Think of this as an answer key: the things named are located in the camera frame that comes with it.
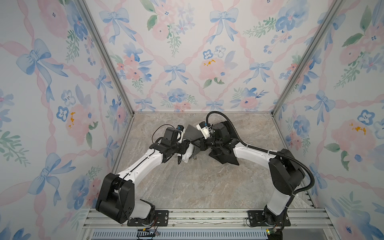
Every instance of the black cable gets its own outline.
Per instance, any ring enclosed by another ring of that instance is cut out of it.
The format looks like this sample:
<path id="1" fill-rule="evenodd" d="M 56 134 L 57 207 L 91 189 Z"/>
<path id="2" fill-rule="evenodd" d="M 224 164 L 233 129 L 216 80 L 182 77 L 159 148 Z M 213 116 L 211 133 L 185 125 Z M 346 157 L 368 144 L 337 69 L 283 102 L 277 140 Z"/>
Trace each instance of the black cable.
<path id="1" fill-rule="evenodd" d="M 153 143 L 153 136 L 155 135 L 155 133 L 159 130 L 159 128 L 161 128 L 162 126 L 166 126 L 166 125 L 168 125 L 168 126 L 171 126 L 171 127 L 173 127 L 173 128 L 175 128 L 174 126 L 172 126 L 172 125 L 170 125 L 170 124 L 163 124 L 163 125 L 161 125 L 160 127 L 158 127 L 157 129 L 156 129 L 156 131 L 152 134 L 152 143 Z"/>
<path id="2" fill-rule="evenodd" d="M 235 134 L 236 134 L 236 136 L 237 136 L 237 139 L 238 139 L 243 145 L 245 145 L 246 147 L 249 147 L 249 148 L 252 148 L 252 149 L 261 151 L 261 152 L 265 152 L 265 153 L 273 154 L 273 155 L 276 155 L 276 156 L 278 156 L 278 157 L 282 157 L 282 158 L 288 159 L 288 160 L 290 160 L 290 161 L 292 161 L 292 162 L 297 163 L 301 168 L 304 169 L 304 171 L 307 172 L 307 174 L 309 175 L 310 180 L 311 180 L 310 183 L 309 183 L 306 187 L 302 187 L 302 188 L 299 188 L 299 189 L 295 190 L 295 191 L 292 193 L 293 195 L 296 195 L 297 193 L 302 192 L 302 191 L 309 190 L 309 189 L 311 189 L 311 188 L 314 186 L 314 177 L 313 177 L 313 174 L 312 174 L 311 170 L 309 170 L 309 168 L 307 168 L 307 166 L 305 166 L 303 163 L 301 163 L 300 161 L 296 160 L 295 158 L 290 157 L 290 156 L 287 156 L 287 155 L 285 155 L 285 154 L 282 154 L 282 153 L 279 153 L 279 152 L 268 151 L 268 150 L 266 150 L 266 149 L 263 149 L 263 148 L 260 148 L 260 147 L 255 147 L 255 146 L 252 146 L 252 145 L 249 145 L 249 144 L 245 143 L 243 140 L 241 140 L 241 138 L 240 138 L 239 134 L 237 133 L 236 128 L 235 128 L 235 126 L 233 125 L 233 123 L 231 122 L 231 120 L 230 120 L 225 114 L 223 114 L 222 112 L 219 112 L 219 111 L 212 111 L 212 112 L 209 112 L 209 113 L 207 114 L 206 119 L 205 119 L 205 122 L 206 122 L 207 126 L 209 126 L 208 118 L 209 118 L 209 116 L 210 116 L 211 114 L 213 114 L 213 113 L 217 113 L 217 114 L 223 116 L 223 117 L 229 122 L 229 124 L 231 125 L 233 131 L 235 132 Z"/>
<path id="3" fill-rule="evenodd" d="M 120 202 L 121 210 L 123 211 L 125 217 L 127 218 L 127 226 L 128 226 L 128 216 L 127 216 L 127 214 L 125 213 L 125 211 L 124 211 L 124 209 L 123 209 L 123 206 L 122 206 L 122 204 L 121 204 L 121 199 L 120 199 L 120 185 L 121 185 L 122 181 L 124 180 L 124 178 L 121 179 L 120 182 L 119 182 L 119 186 L 118 186 L 118 196 L 119 196 L 119 202 Z"/>
<path id="4" fill-rule="evenodd" d="M 253 227 L 260 227 L 260 225 L 263 224 L 263 222 L 265 222 L 265 221 L 266 221 L 266 219 L 264 219 L 263 221 L 261 221 L 261 222 L 259 223 L 259 225 L 257 225 L 257 226 L 253 226 Z"/>
<path id="5" fill-rule="evenodd" d="M 157 227 L 156 227 L 156 229 L 155 229 L 155 232 L 153 233 L 153 236 L 152 236 L 152 238 L 151 238 L 151 240 L 153 239 L 153 237 L 154 236 L 156 236 L 156 231 L 157 231 L 157 228 L 160 226 L 160 222 L 159 222 L 159 224 L 157 225 Z"/>

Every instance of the marble floor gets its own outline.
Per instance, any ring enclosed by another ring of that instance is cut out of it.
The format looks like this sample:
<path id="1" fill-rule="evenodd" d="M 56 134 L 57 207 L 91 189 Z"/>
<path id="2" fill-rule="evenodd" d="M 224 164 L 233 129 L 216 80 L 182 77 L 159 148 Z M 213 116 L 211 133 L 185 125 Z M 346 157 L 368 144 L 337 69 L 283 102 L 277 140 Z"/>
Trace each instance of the marble floor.
<path id="1" fill-rule="evenodd" d="M 258 147 L 281 150 L 283 143 L 270 114 L 227 114 L 243 141 Z M 153 132 L 162 124 L 196 126 L 205 121 L 206 113 L 137 113 L 118 166 L 118 172 L 137 161 L 151 145 Z M 217 114 L 209 117 L 216 123 L 225 119 Z M 154 139 L 164 135 L 160 128 Z M 221 164 L 200 152 L 197 159 L 177 164 L 174 155 L 168 162 L 152 170 L 136 187 L 137 199 L 153 203 L 156 208 L 264 208 L 273 185 L 268 169 L 239 159 L 240 166 Z M 299 193 L 292 208 L 309 208 L 305 192 Z"/>

